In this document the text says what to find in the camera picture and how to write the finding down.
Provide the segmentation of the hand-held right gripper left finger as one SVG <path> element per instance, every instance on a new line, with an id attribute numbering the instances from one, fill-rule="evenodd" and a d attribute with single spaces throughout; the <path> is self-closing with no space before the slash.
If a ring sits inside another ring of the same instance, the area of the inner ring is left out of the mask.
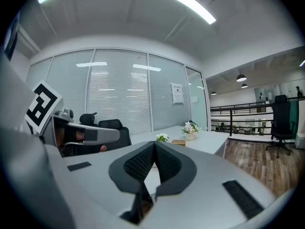
<path id="1" fill-rule="evenodd" d="M 65 159 L 76 182 L 112 214 L 133 224 L 143 218 L 144 181 L 153 166 L 154 143 Z"/>

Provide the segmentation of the white paper notice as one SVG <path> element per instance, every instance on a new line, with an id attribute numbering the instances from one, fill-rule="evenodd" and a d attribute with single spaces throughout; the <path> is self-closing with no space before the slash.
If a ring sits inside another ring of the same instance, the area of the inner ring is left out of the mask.
<path id="1" fill-rule="evenodd" d="M 184 104 L 183 86 L 178 83 L 171 83 L 173 104 Z"/>

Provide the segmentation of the black mesh office chair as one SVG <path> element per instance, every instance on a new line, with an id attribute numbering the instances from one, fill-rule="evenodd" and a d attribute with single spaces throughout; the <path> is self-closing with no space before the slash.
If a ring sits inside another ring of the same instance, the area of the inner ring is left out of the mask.
<path id="1" fill-rule="evenodd" d="M 124 127 L 119 119 L 102 120 L 99 122 L 99 127 L 108 129 L 103 132 L 104 134 L 107 134 L 107 138 L 104 138 L 104 141 L 108 141 L 104 144 L 106 146 L 106 151 L 112 151 L 132 145 L 129 129 Z"/>
<path id="2" fill-rule="evenodd" d="M 87 125 L 87 126 L 94 126 L 98 127 L 98 124 L 95 123 L 95 115 L 97 113 L 93 114 L 82 114 L 80 116 L 80 124 L 81 125 Z"/>
<path id="3" fill-rule="evenodd" d="M 274 117 L 271 122 L 271 136 L 278 139 L 278 142 L 272 142 L 271 145 L 266 146 L 265 150 L 268 151 L 268 148 L 276 147 L 276 158 L 278 159 L 280 148 L 286 150 L 288 155 L 291 155 L 291 150 L 285 146 L 285 142 L 293 138 L 296 123 L 290 120 L 291 103 L 286 95 L 277 95 L 275 97 L 275 101 L 272 103 L 272 110 Z"/>

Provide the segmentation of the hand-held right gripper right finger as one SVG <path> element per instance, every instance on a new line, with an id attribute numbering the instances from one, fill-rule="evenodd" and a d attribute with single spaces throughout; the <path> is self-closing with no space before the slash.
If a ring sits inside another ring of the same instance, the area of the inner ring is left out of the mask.
<path id="1" fill-rule="evenodd" d="M 227 160 L 166 142 L 148 149 L 159 170 L 156 203 L 142 221 L 145 229 L 262 229 L 287 205 Z"/>

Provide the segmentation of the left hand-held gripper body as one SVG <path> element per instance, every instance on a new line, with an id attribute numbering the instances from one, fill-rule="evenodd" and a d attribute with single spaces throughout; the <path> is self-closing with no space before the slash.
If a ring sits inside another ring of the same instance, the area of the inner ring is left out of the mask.
<path id="1" fill-rule="evenodd" d="M 58 146 L 56 130 L 73 123 L 73 111 L 64 107 L 63 97 L 44 80 L 39 81 L 32 90 L 35 98 L 25 115 L 30 132 L 43 144 Z"/>

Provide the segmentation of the grey plastic bin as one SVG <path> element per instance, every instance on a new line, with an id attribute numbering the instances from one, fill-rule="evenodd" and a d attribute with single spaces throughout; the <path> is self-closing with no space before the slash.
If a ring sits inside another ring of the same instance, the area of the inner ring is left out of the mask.
<path id="1" fill-rule="evenodd" d="M 295 147 L 305 149 L 305 133 L 297 133 L 295 137 Z"/>

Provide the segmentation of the pink flower arrangement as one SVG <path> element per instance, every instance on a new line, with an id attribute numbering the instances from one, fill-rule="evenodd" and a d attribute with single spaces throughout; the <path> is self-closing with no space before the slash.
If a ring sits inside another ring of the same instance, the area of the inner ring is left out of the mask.
<path id="1" fill-rule="evenodd" d="M 186 135 L 187 140 L 194 140 L 199 130 L 198 125 L 192 121 L 186 122 L 182 128 L 182 132 Z"/>

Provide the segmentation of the black metal railing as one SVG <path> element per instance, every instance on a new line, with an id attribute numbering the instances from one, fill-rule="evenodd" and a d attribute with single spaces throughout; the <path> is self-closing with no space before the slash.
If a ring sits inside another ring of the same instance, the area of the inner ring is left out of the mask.
<path id="1" fill-rule="evenodd" d="M 305 131 L 305 97 L 288 98 L 299 103 L 298 132 Z M 232 139 L 272 140 L 272 104 L 260 101 L 246 104 L 224 105 L 210 108 L 211 129 L 229 133 Z"/>

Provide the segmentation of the dark wall screen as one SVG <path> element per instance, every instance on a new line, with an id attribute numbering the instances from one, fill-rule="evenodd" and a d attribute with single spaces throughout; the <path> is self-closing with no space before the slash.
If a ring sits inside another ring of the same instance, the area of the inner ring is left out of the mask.
<path id="1" fill-rule="evenodd" d="M 20 20 L 20 13 L 17 12 L 16 16 L 14 17 L 10 26 L 8 27 L 6 35 L 5 35 L 4 53 L 7 56 L 9 61 L 12 58 L 12 55 L 14 53 L 14 50 L 15 50 L 15 47 L 17 44 L 19 20 Z"/>

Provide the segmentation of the person's left hand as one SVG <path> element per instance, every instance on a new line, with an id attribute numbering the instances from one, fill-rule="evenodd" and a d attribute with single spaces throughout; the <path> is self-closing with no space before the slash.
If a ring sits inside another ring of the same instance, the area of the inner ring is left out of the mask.
<path id="1" fill-rule="evenodd" d="M 84 141 L 84 138 L 85 138 L 85 134 L 83 133 L 83 132 L 81 132 L 81 131 L 76 131 L 76 140 L 77 141 Z M 107 150 L 107 147 L 106 147 L 106 145 L 102 145 L 101 147 L 100 147 L 100 150 L 99 150 L 99 152 L 104 152 L 104 151 L 106 151 Z"/>

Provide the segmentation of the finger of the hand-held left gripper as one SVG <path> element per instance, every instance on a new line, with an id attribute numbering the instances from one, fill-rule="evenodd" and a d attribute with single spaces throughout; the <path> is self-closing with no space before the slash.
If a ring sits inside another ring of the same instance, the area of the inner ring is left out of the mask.
<path id="1" fill-rule="evenodd" d="M 101 151 L 102 144 L 99 145 L 83 145 L 77 144 L 75 142 L 66 143 L 63 147 L 63 156 L 70 157 L 70 156 L 81 156 L 81 155 L 88 155 L 88 154 L 95 154 Z"/>
<path id="2" fill-rule="evenodd" d="M 107 131 L 108 129 L 68 123 L 68 130 L 81 131 L 85 134 L 84 141 L 76 141 L 75 143 L 77 143 L 77 144 L 99 145 L 99 144 L 105 144 L 108 142 L 107 140 L 104 141 L 104 138 L 107 138 L 107 134 L 103 133 L 104 131 Z"/>

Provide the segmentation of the green panel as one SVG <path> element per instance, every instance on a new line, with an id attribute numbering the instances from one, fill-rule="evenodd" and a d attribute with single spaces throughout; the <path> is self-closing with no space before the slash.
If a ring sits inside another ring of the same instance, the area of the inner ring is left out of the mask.
<path id="1" fill-rule="evenodd" d="M 290 129 L 293 130 L 293 134 L 296 135 L 298 129 L 299 118 L 299 103 L 296 100 L 290 102 Z"/>

